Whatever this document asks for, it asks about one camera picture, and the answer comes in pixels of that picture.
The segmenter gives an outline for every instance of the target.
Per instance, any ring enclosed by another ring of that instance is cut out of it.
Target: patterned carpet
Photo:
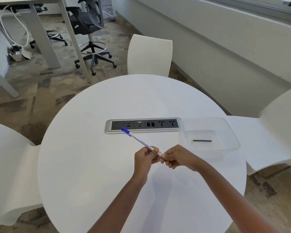
[[[53,47],[62,67],[49,69],[38,47],[35,49],[27,47],[27,50],[32,52],[33,58],[17,62],[10,67],[6,75],[6,79],[20,93],[20,97],[13,99],[0,88],[0,123],[23,134],[36,145],[41,144],[54,116],[76,94],[95,83],[127,74],[129,42],[133,34],[140,34],[121,16],[118,16],[115,22],[106,23],[103,30],[94,33],[94,41],[107,43],[117,68],[114,69],[110,63],[99,61],[98,65],[95,65],[96,76],[90,75],[93,84],[89,84],[74,66],[76,54],[66,26],[62,23],[62,17],[49,15],[40,18],[45,29],[56,29],[68,42],[68,46],[65,46],[64,43],[53,41]],[[79,44],[85,43],[88,42],[88,37],[77,35],[77,40]],[[86,61],[86,65],[89,68],[90,61]],[[177,70],[175,65],[171,65],[169,77],[196,87]],[[291,168],[289,166],[276,165],[248,177],[245,197],[282,231],[291,232]],[[39,208],[22,214],[13,226],[0,226],[0,233],[8,232],[56,233],[57,231],[44,209]],[[232,224],[227,233],[234,232],[239,230],[235,224]]]

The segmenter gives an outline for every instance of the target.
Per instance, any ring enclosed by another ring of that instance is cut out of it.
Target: power outlet strip
[[[180,131],[181,118],[110,119],[106,121],[105,133],[122,133],[121,127],[132,133]]]

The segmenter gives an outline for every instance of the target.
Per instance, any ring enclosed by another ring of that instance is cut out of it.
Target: white cable
[[[0,14],[0,22],[1,22],[2,28],[3,28],[3,30],[4,30],[4,32],[5,32],[6,36],[7,36],[7,38],[8,38],[10,41],[14,42],[13,39],[10,38],[10,36],[9,36],[9,34],[7,33],[7,31],[6,31],[6,29],[5,29],[4,25],[3,25],[3,22],[2,22],[2,16],[3,16],[5,10],[6,10],[8,7],[9,7],[9,6],[5,6],[5,7],[3,8],[3,10],[2,10],[2,12],[1,12],[1,14]],[[15,43],[17,46],[25,47],[25,46],[28,45],[28,42],[29,42],[29,32],[28,32],[27,28],[23,25],[23,23],[20,22],[20,20],[17,18],[17,16],[15,15],[15,13],[12,11],[12,7],[10,7],[10,11],[13,13],[14,17],[18,20],[18,22],[19,22],[19,23],[24,27],[24,29],[26,30],[26,33],[27,33],[27,42],[26,42],[26,44],[25,44],[24,46],[22,46],[22,45],[20,45],[20,44],[18,44],[18,43],[16,43],[16,42],[14,42],[14,43]]]

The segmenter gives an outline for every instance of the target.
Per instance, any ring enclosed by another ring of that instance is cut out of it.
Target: window
[[[262,15],[291,21],[291,0],[212,0]]]

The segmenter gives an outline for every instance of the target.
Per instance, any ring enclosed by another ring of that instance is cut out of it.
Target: white chair
[[[291,90],[271,102],[260,118],[229,116],[247,153],[247,174],[271,165],[291,165]]]
[[[171,58],[171,40],[134,34],[128,48],[128,74],[155,74],[168,77]]]
[[[0,224],[11,226],[22,213],[42,207],[39,150],[40,146],[0,124]]]

